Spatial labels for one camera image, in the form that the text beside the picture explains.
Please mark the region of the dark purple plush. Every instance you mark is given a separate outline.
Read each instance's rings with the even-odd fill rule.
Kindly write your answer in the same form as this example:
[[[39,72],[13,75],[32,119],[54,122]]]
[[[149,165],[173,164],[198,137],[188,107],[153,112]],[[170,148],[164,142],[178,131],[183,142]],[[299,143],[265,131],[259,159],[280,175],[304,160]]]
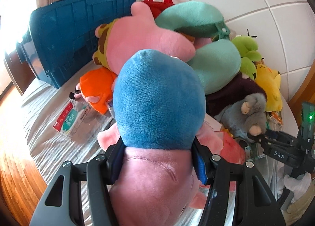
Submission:
[[[206,95],[206,113],[215,117],[226,106],[243,100],[247,95],[253,93],[262,93],[267,98],[265,91],[255,81],[239,72],[219,91]]]

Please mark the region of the striped white table cloth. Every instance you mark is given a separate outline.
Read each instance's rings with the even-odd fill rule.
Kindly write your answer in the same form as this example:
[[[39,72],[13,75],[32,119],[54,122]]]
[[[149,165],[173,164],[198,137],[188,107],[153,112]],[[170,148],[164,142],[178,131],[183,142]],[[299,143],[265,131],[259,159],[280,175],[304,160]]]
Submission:
[[[27,91],[26,95],[23,109],[30,112],[31,119],[25,124],[26,141],[36,166],[40,172],[45,173],[49,184],[63,162],[69,160],[75,165],[87,163],[97,155],[104,154],[121,139],[118,130],[113,131],[109,124],[109,116],[91,112],[87,115],[87,122],[79,126],[78,135],[74,140],[69,140],[52,127],[52,121],[63,109],[63,105],[57,104],[56,95],[42,89],[35,93]],[[210,142],[215,141],[217,136],[211,135],[204,139],[205,129],[203,122],[196,139],[211,151]],[[235,187],[236,183],[231,182],[230,190],[235,191]],[[200,185],[199,190],[208,195],[209,187]],[[86,182],[81,183],[81,193],[82,200],[89,200]]]

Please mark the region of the red green tissue packet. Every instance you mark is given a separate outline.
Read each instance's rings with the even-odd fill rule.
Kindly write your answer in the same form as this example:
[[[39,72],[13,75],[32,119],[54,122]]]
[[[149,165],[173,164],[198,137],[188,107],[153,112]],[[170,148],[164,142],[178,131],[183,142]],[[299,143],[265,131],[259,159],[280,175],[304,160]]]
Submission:
[[[90,104],[69,100],[52,127],[71,140],[90,110]]]

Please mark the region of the yellow pikachu plush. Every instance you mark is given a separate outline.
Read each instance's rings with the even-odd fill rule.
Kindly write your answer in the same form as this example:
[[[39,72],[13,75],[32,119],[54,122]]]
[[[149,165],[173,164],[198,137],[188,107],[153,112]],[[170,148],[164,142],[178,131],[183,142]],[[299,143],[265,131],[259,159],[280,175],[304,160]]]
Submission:
[[[280,93],[281,74],[264,64],[257,64],[256,71],[255,83],[265,91],[267,96],[265,111],[281,111],[283,108]]]

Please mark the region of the grey mouse plush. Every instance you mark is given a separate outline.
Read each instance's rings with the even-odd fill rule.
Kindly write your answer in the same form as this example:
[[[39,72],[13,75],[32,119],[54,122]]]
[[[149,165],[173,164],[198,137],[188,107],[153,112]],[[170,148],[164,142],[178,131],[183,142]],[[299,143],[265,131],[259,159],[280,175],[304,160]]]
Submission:
[[[262,93],[247,95],[243,100],[226,106],[214,117],[238,138],[253,143],[248,135],[258,136],[266,132],[266,98]]]

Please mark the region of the red toy suitcase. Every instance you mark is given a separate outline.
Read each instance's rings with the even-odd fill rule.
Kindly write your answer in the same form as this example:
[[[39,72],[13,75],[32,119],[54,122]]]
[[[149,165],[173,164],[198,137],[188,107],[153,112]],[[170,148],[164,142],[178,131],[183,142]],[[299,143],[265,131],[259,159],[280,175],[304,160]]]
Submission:
[[[165,9],[174,5],[172,0],[143,0],[147,4],[153,14],[153,18],[157,18]]]

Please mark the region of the teal neck pillow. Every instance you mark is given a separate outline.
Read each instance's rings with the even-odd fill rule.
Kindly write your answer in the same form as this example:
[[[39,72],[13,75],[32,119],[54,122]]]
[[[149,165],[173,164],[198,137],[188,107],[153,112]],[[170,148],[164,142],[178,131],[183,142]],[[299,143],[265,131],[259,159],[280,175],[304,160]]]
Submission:
[[[196,54],[187,64],[199,76],[205,94],[219,91],[239,73],[240,53],[216,7],[204,2],[182,2],[162,11],[155,23],[194,38]]]

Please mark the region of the green frog plush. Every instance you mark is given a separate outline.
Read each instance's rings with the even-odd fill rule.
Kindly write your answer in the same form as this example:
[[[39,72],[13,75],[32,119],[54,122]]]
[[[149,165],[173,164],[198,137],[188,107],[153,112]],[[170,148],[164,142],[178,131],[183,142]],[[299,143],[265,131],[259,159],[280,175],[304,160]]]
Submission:
[[[254,81],[257,75],[255,62],[259,62],[262,59],[255,38],[250,36],[236,36],[232,39],[232,43],[240,53],[240,72],[244,73]]]

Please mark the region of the blue plastic storage crate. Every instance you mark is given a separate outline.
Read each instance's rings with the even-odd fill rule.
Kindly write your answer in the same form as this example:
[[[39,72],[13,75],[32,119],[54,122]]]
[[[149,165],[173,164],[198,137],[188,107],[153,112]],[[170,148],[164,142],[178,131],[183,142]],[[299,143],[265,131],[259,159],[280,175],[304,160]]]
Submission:
[[[59,0],[32,11],[27,32],[16,44],[21,62],[35,77],[60,88],[92,60],[95,29],[131,14],[135,0]]]

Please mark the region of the pink starfish plush toy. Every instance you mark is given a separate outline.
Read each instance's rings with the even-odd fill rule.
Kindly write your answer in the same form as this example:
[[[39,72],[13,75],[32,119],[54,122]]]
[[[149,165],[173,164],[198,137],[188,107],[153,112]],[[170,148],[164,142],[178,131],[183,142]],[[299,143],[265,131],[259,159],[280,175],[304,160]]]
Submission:
[[[131,5],[131,15],[97,27],[98,48],[92,59],[119,74],[123,65],[140,50],[157,50],[184,62],[195,56],[196,49],[185,36],[158,27],[153,14],[144,2]]]

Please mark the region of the pink pig plush blue dress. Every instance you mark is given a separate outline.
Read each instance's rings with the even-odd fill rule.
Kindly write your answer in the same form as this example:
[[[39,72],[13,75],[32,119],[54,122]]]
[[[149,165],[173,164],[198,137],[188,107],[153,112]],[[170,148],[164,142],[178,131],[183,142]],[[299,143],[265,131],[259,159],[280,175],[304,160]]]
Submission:
[[[195,141],[206,115],[199,77],[186,63],[141,50],[123,65],[113,107],[125,146],[109,191],[119,225],[174,225],[188,207],[202,209],[213,225],[216,194],[204,195],[215,172],[207,146]]]

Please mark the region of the orange dress pig plush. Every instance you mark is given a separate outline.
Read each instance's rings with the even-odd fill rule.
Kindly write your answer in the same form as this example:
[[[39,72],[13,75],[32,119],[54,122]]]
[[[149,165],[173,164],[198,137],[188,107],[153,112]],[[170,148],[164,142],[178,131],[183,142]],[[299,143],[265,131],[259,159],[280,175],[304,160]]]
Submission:
[[[108,111],[107,104],[113,98],[113,86],[117,75],[105,67],[90,70],[79,79],[69,98],[86,102],[100,114]]]

